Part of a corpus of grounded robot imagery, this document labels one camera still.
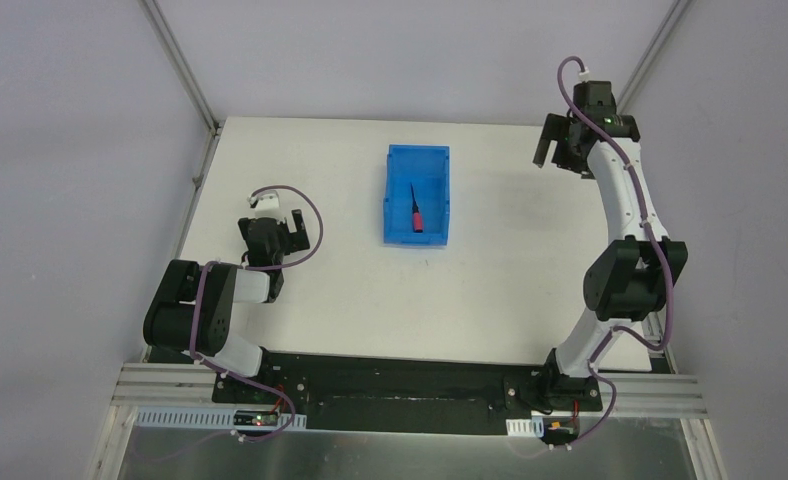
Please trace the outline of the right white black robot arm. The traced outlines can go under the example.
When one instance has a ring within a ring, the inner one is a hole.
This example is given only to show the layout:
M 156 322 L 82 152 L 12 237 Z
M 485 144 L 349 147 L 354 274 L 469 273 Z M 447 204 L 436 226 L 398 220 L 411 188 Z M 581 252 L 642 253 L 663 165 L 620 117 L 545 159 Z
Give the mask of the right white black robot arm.
M 585 310 L 571 334 L 551 350 L 535 380 L 543 408 L 579 402 L 600 406 L 594 377 L 618 332 L 669 311 L 673 287 L 688 260 L 658 218 L 641 165 L 635 119 L 621 115 L 608 81 L 581 81 L 565 92 L 569 111 L 546 117 L 533 162 L 593 179 L 607 221 L 608 244 L 583 277 Z

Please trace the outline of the left aluminium corner post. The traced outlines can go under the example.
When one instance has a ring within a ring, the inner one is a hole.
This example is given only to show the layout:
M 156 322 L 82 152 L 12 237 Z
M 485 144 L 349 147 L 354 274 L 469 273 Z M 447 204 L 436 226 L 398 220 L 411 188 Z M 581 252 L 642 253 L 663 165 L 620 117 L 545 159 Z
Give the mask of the left aluminium corner post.
M 215 136 L 221 122 L 209 105 L 160 3 L 156 0 L 140 0 L 139 5 L 198 117 L 206 130 Z

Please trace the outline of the right aluminium corner post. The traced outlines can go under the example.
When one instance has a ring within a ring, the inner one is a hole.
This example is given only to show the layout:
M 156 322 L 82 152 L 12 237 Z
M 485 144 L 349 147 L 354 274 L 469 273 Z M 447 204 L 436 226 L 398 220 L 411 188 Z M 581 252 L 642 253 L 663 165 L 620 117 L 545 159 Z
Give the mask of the right aluminium corner post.
M 670 3 L 663 19 L 618 96 L 617 107 L 620 113 L 627 113 L 630 110 L 649 74 L 653 71 L 660 54 L 669 44 L 684 16 L 693 4 L 693 0 L 674 0 Z

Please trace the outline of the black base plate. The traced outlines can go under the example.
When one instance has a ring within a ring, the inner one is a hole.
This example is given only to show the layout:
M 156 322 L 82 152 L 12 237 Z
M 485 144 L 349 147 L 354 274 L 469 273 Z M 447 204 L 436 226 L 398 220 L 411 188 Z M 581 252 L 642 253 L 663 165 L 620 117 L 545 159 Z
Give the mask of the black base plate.
M 268 352 L 256 381 L 218 378 L 218 404 L 265 405 L 287 394 L 315 430 L 502 435 L 532 413 L 599 412 L 593 377 L 571 378 L 547 365 L 395 360 Z

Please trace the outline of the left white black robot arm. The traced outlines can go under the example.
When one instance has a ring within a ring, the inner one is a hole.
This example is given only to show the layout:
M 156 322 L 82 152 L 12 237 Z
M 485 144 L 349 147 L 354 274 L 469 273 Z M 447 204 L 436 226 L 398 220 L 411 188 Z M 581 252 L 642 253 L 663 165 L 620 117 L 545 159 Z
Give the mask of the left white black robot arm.
M 265 349 L 238 334 L 233 310 L 274 302 L 284 285 L 284 258 L 311 248 L 302 211 L 295 209 L 291 216 L 294 229 L 274 217 L 238 221 L 250 270 L 221 262 L 171 261 L 145 315 L 146 344 L 193 354 L 244 377 L 257 376 Z

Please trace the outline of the red handled screwdriver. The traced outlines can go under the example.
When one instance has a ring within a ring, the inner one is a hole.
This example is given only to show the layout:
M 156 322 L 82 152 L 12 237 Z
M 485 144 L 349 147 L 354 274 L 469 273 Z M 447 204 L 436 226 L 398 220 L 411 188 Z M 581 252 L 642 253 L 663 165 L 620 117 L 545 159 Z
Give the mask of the red handled screwdriver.
M 420 210 L 419 203 L 416 198 L 414 185 L 410 185 L 411 194 L 411 209 L 412 209 L 412 229 L 414 233 L 423 233 L 425 231 L 423 216 Z

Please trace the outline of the aluminium front rail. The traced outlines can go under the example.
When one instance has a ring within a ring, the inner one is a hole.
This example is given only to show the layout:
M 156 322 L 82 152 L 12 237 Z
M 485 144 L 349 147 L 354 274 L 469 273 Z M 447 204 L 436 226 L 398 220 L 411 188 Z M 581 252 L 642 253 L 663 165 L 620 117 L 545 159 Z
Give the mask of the aluminium front rail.
M 708 416 L 697 380 L 675 374 L 609 373 L 580 400 L 538 396 L 531 372 L 512 374 L 479 369 L 422 371 L 404 367 L 368 371 L 337 370 L 334 374 L 280 370 L 276 386 L 299 412 L 332 402 L 363 404 L 392 401 L 397 405 L 451 402 L 513 414 L 557 415 L 578 407 L 602 413 L 610 408 L 620 417 L 705 419 Z M 127 363 L 121 369 L 111 403 L 120 405 L 200 407 L 205 405 L 273 406 L 275 389 L 265 391 L 240 380 L 222 377 L 204 367 L 181 364 Z

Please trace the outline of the aluminium corner post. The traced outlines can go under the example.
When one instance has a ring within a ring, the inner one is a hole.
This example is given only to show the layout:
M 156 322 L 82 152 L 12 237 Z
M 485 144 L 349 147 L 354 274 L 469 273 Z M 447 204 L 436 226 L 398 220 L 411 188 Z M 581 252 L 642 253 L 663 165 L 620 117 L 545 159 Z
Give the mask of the aluminium corner post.
M 649 74 L 653 71 L 660 54 L 669 44 L 684 16 L 693 4 L 693 0 L 674 0 L 670 3 L 663 19 L 618 96 L 617 107 L 620 113 L 627 113 L 630 110 Z
M 209 105 L 160 3 L 156 0 L 140 0 L 139 5 L 198 117 L 206 130 L 215 136 L 221 122 Z

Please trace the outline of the blue plastic bin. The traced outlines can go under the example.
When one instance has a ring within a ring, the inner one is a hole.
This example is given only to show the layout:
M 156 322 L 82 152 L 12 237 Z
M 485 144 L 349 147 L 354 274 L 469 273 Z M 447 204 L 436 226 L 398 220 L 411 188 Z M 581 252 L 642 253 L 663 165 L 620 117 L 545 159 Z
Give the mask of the blue plastic bin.
M 411 184 L 423 216 L 423 233 L 412 229 Z M 396 246 L 443 247 L 448 244 L 450 213 L 450 148 L 391 144 L 386 159 L 383 241 Z

